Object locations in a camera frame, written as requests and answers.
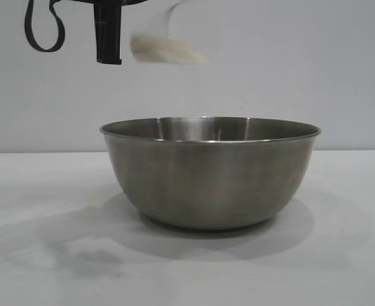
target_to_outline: white table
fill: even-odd
[[[375,151],[314,152],[245,232],[141,218],[106,153],[0,154],[1,306],[375,306]]]

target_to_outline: white wall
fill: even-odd
[[[319,149],[375,149],[375,0],[216,1],[213,64],[180,68],[138,64],[126,43],[176,0],[125,9],[120,67],[94,60],[90,4],[56,5],[66,44],[41,54],[24,38],[27,1],[0,0],[0,152],[104,150],[100,125],[169,115],[299,120],[323,129]],[[35,0],[34,26],[50,44],[47,4]]]

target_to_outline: stainless steel bowl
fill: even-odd
[[[284,120],[181,117],[115,122],[101,132],[124,194],[143,214],[223,230],[285,207],[320,129]]]

